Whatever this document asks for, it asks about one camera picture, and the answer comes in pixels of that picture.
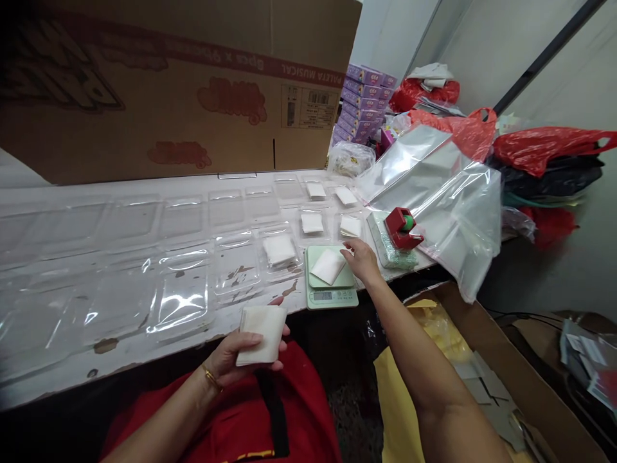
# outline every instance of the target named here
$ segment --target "white wall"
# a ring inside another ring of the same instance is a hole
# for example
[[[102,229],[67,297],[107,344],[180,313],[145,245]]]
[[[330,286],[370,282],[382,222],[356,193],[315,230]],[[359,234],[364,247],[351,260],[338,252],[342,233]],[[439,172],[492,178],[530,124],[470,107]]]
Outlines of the white wall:
[[[350,61],[406,76],[439,0],[364,0]]]
[[[461,84],[461,110],[495,106],[583,4],[473,0],[440,57]]]
[[[536,120],[617,131],[617,0],[608,0],[507,109]],[[500,311],[596,311],[617,322],[617,150],[558,249],[506,245],[478,299]]]

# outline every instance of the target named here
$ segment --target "green tape roll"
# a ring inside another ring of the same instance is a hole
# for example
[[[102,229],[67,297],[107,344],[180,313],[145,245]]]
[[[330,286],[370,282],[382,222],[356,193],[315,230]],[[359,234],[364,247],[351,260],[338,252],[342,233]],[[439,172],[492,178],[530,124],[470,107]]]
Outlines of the green tape roll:
[[[414,222],[413,217],[410,215],[403,215],[403,217],[405,219],[405,225],[403,226],[403,228],[400,229],[400,231],[408,232],[413,228],[416,222]]]

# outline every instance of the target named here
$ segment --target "white table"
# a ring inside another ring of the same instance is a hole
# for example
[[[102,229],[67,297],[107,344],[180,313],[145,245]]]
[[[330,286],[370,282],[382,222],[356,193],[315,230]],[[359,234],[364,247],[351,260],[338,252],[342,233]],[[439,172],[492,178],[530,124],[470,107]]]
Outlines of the white table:
[[[302,176],[320,174],[322,170],[303,170],[294,172],[301,180]],[[76,195],[111,195],[119,197],[136,194],[159,194],[161,197],[177,197],[190,194],[208,196],[209,191],[246,186],[271,185],[273,173],[266,172],[249,178],[219,178],[218,176],[177,177],[166,179],[126,181],[117,183],[100,183],[94,185],[51,186],[46,188],[22,188],[3,190],[0,204],[27,203],[33,201],[59,201]],[[297,211],[293,208],[283,209],[285,220],[295,220]],[[366,230],[368,243],[374,247],[373,240]],[[415,271],[434,265],[434,262],[418,252],[418,265]],[[401,277],[406,273],[402,270],[384,269],[382,274],[386,280]],[[287,308],[290,314],[306,309],[306,283],[304,274],[296,279],[268,286],[258,296],[250,301],[223,307],[217,310],[215,321],[205,332],[199,332],[188,338],[170,343],[157,343],[152,337],[141,331],[133,336],[121,339],[115,347],[110,345],[104,353],[87,349],[76,353],[67,359],[51,365],[29,376],[22,377],[12,383],[0,387],[1,409],[13,408],[30,401],[47,397],[58,392],[82,385],[95,379],[113,375],[136,367],[184,349],[197,347],[211,340],[221,338],[240,325],[240,311],[246,304],[266,305],[273,300]]]

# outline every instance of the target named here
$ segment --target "red logo on box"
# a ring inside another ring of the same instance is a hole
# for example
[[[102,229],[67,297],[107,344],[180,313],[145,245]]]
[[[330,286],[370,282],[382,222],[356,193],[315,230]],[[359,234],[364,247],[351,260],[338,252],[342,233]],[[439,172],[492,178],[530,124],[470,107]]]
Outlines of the red logo on box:
[[[196,141],[157,141],[147,155],[156,164],[194,164],[198,169],[212,165],[208,151]]]
[[[197,100],[206,110],[230,116],[247,116],[251,125],[266,121],[265,97],[254,82],[234,82],[210,77],[210,86],[197,90]]]

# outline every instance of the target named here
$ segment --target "white pad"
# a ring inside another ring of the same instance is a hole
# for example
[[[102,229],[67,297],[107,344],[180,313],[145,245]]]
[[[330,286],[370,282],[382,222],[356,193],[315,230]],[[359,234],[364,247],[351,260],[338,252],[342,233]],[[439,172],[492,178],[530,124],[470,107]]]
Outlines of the white pad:
[[[350,206],[351,204],[355,204],[358,202],[356,197],[353,195],[353,193],[351,193],[351,191],[349,191],[349,188],[347,188],[346,186],[337,187],[334,190],[334,193],[336,194],[336,196],[339,197],[339,199],[345,206]]]
[[[326,190],[323,189],[323,185],[317,182],[307,183],[308,196],[311,199],[326,199]]]
[[[296,258],[294,243],[286,235],[266,238],[264,240],[264,249],[270,265],[283,264]]]
[[[340,252],[326,249],[319,256],[310,272],[332,286],[346,263],[347,261]]]
[[[264,340],[257,346],[238,354],[236,366],[272,363],[278,360],[278,345],[283,337],[287,309],[278,305],[245,307],[240,321],[241,332],[261,334]]]
[[[302,220],[302,230],[305,233],[323,232],[321,214],[300,214],[300,219]]]
[[[351,217],[350,215],[344,215],[341,217],[341,235],[359,238],[362,234],[362,221]]]

